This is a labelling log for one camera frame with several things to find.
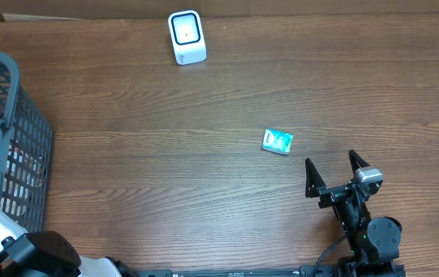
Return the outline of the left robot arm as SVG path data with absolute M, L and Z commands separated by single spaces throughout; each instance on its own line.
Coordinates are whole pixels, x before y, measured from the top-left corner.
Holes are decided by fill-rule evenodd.
M 80 256 L 57 232 L 28 232 L 0 209 L 0 276 L 136 276 L 116 259 Z

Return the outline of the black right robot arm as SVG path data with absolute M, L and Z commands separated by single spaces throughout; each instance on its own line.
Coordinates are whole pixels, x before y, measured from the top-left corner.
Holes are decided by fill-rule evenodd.
M 383 183 L 383 174 L 355 150 L 348 153 L 354 174 L 344 185 L 328 188 L 310 159 L 305 160 L 305 196 L 318 198 L 321 209 L 331 208 L 341 223 L 344 234 L 330 245 L 314 265 L 300 267 L 302 276 L 404 277 L 405 268 L 399 258 L 402 225 L 392 217 L 372 218 L 366 201 Z M 335 265 L 323 266 L 325 257 L 340 243 L 347 241 L 350 256 L 339 258 Z

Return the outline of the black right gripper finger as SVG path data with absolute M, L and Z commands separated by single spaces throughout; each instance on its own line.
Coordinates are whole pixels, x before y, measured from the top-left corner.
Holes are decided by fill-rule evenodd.
M 316 169 L 314 163 L 309 159 L 305 159 L 306 171 L 306 189 L 305 196 L 307 198 L 315 198 L 321 195 L 321 191 L 326 189 L 326 184 Z
M 349 155 L 349 160 L 351 163 L 351 169 L 352 169 L 353 173 L 355 173 L 358 169 L 370 166 L 370 164 L 367 163 L 365 160 L 363 160 L 362 157 L 360 157 L 359 154 L 357 154 L 355 150 L 351 149 L 348 152 L 348 155 Z

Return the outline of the teal white tissue pack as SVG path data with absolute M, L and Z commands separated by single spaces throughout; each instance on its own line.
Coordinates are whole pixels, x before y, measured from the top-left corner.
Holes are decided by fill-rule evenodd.
M 289 155 L 294 136 L 287 132 L 267 128 L 261 143 L 261 148 L 280 155 Z

